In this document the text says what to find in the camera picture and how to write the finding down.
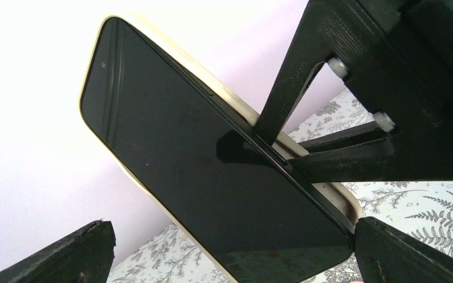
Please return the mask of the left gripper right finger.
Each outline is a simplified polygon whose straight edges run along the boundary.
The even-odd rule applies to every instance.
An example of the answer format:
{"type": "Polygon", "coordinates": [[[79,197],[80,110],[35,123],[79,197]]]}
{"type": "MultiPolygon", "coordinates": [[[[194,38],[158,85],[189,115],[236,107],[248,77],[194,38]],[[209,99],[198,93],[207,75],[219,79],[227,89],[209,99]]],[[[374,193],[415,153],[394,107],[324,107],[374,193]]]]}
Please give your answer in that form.
{"type": "Polygon", "coordinates": [[[453,258],[374,218],[360,218],[354,254],[364,282],[453,282],[453,258]]]}

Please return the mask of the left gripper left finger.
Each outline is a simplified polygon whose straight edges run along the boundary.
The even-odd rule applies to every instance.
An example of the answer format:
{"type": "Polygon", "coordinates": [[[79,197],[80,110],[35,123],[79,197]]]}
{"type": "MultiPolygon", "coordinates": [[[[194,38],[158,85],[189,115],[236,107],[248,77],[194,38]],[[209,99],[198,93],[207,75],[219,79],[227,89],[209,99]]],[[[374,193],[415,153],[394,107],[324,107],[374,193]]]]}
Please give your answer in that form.
{"type": "Polygon", "coordinates": [[[0,282],[106,282],[115,246],[112,223],[93,221],[0,271],[0,282]]]}

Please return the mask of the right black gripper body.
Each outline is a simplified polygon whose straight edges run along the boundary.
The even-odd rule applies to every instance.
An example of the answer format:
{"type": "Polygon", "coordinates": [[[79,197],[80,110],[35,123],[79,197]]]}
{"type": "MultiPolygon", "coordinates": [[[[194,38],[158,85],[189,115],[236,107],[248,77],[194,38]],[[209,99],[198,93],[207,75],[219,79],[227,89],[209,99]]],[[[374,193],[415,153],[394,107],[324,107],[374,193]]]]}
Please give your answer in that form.
{"type": "Polygon", "coordinates": [[[360,1],[366,54],[347,85],[379,139],[356,148],[372,180],[453,180],[453,1],[360,1]]]}

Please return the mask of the floral table mat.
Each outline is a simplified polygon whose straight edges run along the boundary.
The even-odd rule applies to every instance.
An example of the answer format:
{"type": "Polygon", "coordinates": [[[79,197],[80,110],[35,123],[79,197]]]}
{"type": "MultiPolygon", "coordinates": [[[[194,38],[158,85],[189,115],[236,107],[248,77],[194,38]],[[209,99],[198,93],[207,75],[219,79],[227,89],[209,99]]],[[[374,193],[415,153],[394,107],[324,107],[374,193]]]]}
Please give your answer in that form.
{"type": "MultiPolygon", "coordinates": [[[[297,142],[315,139],[372,121],[349,91],[290,132],[297,142]]],[[[365,216],[373,216],[453,257],[453,181],[346,183],[365,216]]],[[[176,225],[169,225],[123,262],[109,282],[228,282],[176,225]]]]}

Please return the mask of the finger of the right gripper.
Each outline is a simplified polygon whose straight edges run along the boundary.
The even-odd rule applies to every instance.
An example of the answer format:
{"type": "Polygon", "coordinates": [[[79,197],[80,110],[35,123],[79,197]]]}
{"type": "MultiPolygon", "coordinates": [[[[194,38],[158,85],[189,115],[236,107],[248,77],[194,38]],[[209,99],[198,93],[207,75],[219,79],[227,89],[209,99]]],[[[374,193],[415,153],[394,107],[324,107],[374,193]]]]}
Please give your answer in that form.
{"type": "Polygon", "coordinates": [[[324,64],[340,60],[348,89],[371,47],[372,17],[362,1],[309,1],[254,131],[268,145],[277,140],[290,114],[324,64]]]}
{"type": "Polygon", "coordinates": [[[389,136],[375,122],[300,145],[308,155],[291,159],[289,163],[313,183],[382,180],[395,153],[389,136]]]}

